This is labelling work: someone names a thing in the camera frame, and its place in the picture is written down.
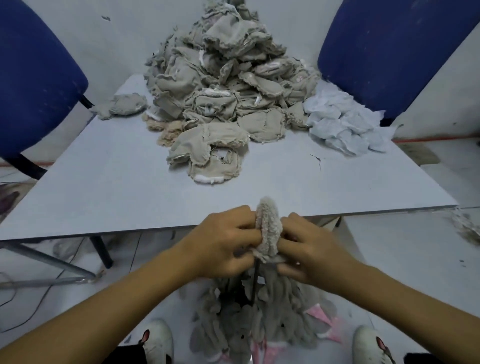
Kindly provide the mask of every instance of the sneaker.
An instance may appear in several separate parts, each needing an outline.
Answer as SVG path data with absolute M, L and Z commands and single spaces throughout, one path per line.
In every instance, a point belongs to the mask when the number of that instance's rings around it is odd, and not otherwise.
M 353 364 L 395 364 L 378 331 L 360 326 L 353 336 Z
M 164 320 L 150 321 L 138 343 L 144 347 L 148 364 L 173 363 L 173 336 Z

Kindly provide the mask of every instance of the white wall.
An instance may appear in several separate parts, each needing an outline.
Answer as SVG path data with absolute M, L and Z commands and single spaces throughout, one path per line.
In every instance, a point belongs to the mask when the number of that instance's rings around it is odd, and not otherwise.
M 203 13 L 203 0 L 24 0 L 47 23 L 87 76 L 86 96 L 105 101 L 143 63 L 175 25 L 190 29 Z M 247 0 L 258 10 L 274 39 L 288 54 L 316 64 L 318 53 L 342 0 Z M 478 129 L 480 30 L 449 59 L 396 123 L 401 137 Z M 33 160 L 55 160 L 82 130 L 88 112 L 77 110 L 52 134 L 26 151 Z

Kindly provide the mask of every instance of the table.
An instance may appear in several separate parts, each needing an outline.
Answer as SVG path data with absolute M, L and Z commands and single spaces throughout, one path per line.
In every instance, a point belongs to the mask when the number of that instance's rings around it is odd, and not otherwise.
M 140 74 L 118 94 L 152 97 Z M 95 117 L 0 226 L 0 241 L 191 226 L 207 214 L 272 197 L 280 214 L 338 216 L 455 206 L 457 202 L 394 143 L 385 154 L 346 157 L 306 132 L 250 142 L 240 176 L 202 185 L 140 115 Z M 316 159 L 321 159 L 321 167 Z

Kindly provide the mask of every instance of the white tile floor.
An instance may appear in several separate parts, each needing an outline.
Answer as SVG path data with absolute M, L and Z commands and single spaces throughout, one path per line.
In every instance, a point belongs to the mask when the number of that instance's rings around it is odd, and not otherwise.
M 477 205 L 477 201 L 480 202 L 480 191 L 477 190 L 480 188 L 480 164 L 477 162 L 480 148 L 475 142 L 476 140 L 465 140 L 427 144 L 433 145 L 432 149 L 442 160 L 441 167 L 437 167 L 431 175 L 458 198 L 464 207 L 480 206 Z M 13 169 L 0 168 L 0 182 L 20 182 L 25 179 L 25 175 Z M 480 208 L 468 211 L 472 218 L 478 218 L 480 222 Z M 480 315 L 476 305 L 480 298 L 480 248 L 473 247 L 457 235 L 442 214 L 445 213 L 348 217 L 336 233 L 358 259 L 380 267 L 387 274 L 423 292 Z M 112 269 L 94 283 L 53 287 L 32 319 L 19 328 L 0 334 L 0 347 L 118 281 L 129 271 L 149 261 L 156 253 L 180 240 L 186 233 L 188 231 L 176 231 L 173 236 L 172 231 L 160 231 L 121 236 L 110 251 L 115 261 Z M 53 244 L 54 241 L 43 242 L 37 248 L 51 253 Z M 74 263 L 94 272 L 102 268 L 87 239 L 79 249 Z M 1 271 L 7 272 L 14 279 L 53 278 L 61 272 L 4 249 L 0 250 L 0 267 Z M 204 281 L 190 283 L 184 288 L 186 299 L 181 300 L 179 293 L 174 292 L 145 318 L 146 321 L 153 317 L 163 317 L 168 321 L 175 338 L 178 362 L 202 362 L 201 357 L 190 353 L 188 337 L 192 329 L 190 317 L 204 285 Z M 19 290 L 11 303 L 0 307 L 0 331 L 25 321 L 34 312 L 45 291 L 46 288 Z M 0 291 L 0 304 L 10 299 L 12 294 L 11 290 Z M 278 363 L 293 360 L 316 363 L 319 355 L 324 363 L 351 363 L 350 340 L 353 330 L 357 325 L 370 325 L 371 322 L 382 332 L 397 363 L 402 362 L 402 357 L 407 352 L 422 351 L 418 344 L 380 318 L 373 315 L 369 317 L 365 311 L 343 299 L 334 297 L 334 300 L 345 321 L 344 344 L 339 346 L 324 342 L 318 352 L 292 349 Z

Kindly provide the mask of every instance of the forearm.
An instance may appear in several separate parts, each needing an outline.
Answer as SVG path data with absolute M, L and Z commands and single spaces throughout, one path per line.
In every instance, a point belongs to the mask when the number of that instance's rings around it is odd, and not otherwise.
M 380 316 L 446 363 L 480 363 L 480 319 L 359 265 L 342 295 Z
M 189 260 L 169 249 L 3 348 L 0 363 L 101 363 L 155 306 L 193 278 Z

